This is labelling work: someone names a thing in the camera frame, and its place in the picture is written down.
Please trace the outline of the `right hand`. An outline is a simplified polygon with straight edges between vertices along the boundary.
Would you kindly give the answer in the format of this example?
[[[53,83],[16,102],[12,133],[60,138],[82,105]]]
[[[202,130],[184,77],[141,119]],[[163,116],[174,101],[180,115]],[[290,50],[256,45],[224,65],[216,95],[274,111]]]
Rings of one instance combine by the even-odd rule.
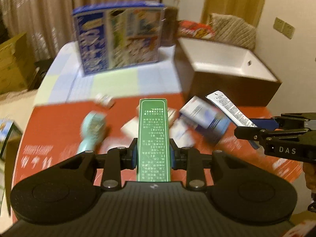
[[[306,186],[315,193],[316,191],[316,167],[314,164],[303,163],[303,171],[305,174]]]

